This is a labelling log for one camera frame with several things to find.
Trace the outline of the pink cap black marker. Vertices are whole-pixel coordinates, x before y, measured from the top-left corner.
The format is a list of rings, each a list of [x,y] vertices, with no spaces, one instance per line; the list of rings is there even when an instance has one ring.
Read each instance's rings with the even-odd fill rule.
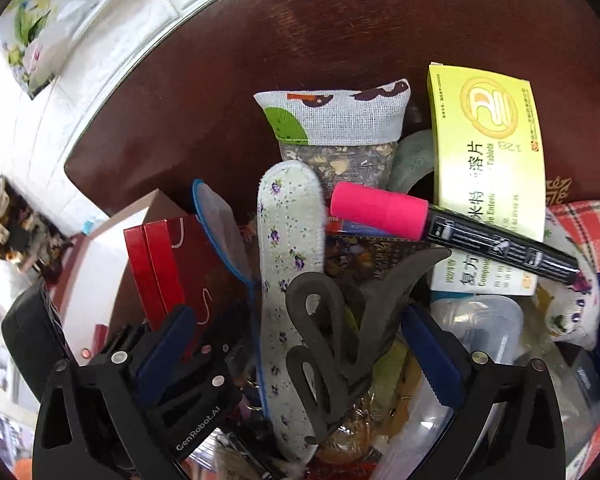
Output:
[[[339,182],[330,213],[410,242],[427,242],[504,263],[540,278],[573,285],[581,275],[573,256],[493,224],[397,192]]]

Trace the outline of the herb sachet fabric top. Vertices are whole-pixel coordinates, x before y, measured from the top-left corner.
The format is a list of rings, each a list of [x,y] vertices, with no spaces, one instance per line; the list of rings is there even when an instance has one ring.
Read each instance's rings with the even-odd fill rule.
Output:
[[[387,185],[410,97],[401,78],[365,90],[263,91],[253,99],[282,159],[308,165],[329,198],[339,182]]]

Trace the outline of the yellow green medicine box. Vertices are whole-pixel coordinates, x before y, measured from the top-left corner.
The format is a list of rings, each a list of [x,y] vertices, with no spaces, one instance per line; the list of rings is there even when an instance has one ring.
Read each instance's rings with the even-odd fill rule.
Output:
[[[545,165],[531,84],[431,64],[434,203],[475,221],[542,240]]]

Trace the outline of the floral plastic bag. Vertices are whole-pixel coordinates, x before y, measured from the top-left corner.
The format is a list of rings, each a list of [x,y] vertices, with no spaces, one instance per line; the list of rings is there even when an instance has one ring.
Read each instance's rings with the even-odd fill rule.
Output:
[[[31,99],[59,73],[108,0],[12,0],[0,17],[0,45]]]

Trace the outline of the grey tape roll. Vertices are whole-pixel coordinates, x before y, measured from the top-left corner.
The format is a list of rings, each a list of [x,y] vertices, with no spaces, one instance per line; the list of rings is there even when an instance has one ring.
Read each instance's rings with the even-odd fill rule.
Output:
[[[398,145],[389,174],[387,190],[408,194],[434,172],[434,138],[430,129],[406,136]]]

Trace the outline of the brown cardboard storage box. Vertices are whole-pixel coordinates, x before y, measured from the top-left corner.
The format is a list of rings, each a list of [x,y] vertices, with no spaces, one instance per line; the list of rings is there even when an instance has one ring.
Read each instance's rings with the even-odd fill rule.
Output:
[[[126,324],[144,320],[123,231],[184,214],[166,194],[155,190],[87,235],[76,253],[68,282],[54,293],[54,304],[76,362],[84,365],[95,355],[95,336],[103,327],[111,336]]]

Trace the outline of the dark wooden headboard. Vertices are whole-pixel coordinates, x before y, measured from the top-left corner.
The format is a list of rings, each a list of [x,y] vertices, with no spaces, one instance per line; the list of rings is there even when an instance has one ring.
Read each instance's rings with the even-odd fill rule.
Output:
[[[432,62],[528,80],[546,171],[600,200],[600,18],[586,0],[219,0],[125,78],[66,163],[115,214],[153,190],[184,209],[202,179],[247,217],[278,161],[254,95],[406,79],[404,128],[430,124]]]

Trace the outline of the clear plastic cutlery case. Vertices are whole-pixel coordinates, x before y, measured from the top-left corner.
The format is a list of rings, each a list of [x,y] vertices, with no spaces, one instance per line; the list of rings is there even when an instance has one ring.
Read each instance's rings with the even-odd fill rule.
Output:
[[[468,352],[486,352],[498,364],[514,362],[524,325],[524,315],[514,300],[504,296],[440,299],[431,305],[431,315]],[[450,408],[439,403],[428,380],[420,378],[408,404],[408,419],[390,439],[375,477],[408,478],[452,415]]]

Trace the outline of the plaid tablecloth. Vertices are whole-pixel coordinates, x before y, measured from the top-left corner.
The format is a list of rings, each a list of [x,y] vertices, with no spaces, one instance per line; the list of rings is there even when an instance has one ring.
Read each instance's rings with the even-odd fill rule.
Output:
[[[593,360],[600,324],[600,200],[586,200],[550,207],[547,211],[545,235],[547,244],[561,240],[577,252],[583,272],[581,282],[587,289],[570,288],[567,297],[553,295],[547,311],[548,327],[552,338],[562,344],[572,344],[583,349]],[[568,462],[567,477],[579,479],[600,452],[600,422],[594,425],[594,436]]]

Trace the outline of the floral shoe insole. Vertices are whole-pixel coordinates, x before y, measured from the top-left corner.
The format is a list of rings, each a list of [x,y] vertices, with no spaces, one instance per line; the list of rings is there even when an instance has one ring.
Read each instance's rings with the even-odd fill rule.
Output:
[[[271,167],[258,189],[257,234],[261,281],[259,386],[265,416],[287,460],[309,463],[312,426],[286,365],[303,339],[286,308],[291,281],[324,270],[326,206],[320,181],[298,160]]]

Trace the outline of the blue rim mesh strainer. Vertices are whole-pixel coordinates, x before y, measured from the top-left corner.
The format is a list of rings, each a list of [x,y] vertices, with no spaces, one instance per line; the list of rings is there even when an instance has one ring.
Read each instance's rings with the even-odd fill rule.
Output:
[[[256,281],[251,269],[242,234],[240,234],[233,209],[223,197],[215,193],[204,180],[192,184],[196,216],[204,228],[211,245],[225,264],[247,289],[248,302],[256,307]]]

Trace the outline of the large red gift box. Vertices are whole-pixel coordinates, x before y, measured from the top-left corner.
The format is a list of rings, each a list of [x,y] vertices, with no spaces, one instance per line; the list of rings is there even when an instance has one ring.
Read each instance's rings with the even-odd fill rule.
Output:
[[[158,330],[180,304],[194,312],[192,345],[236,302],[244,283],[222,261],[194,216],[163,219],[123,232],[129,263],[150,327]]]

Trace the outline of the pile of clothes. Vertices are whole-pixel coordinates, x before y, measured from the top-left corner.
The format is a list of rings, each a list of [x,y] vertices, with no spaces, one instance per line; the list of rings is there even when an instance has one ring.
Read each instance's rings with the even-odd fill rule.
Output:
[[[13,264],[22,274],[34,271],[53,282],[71,246],[69,237],[0,177],[0,261]]]

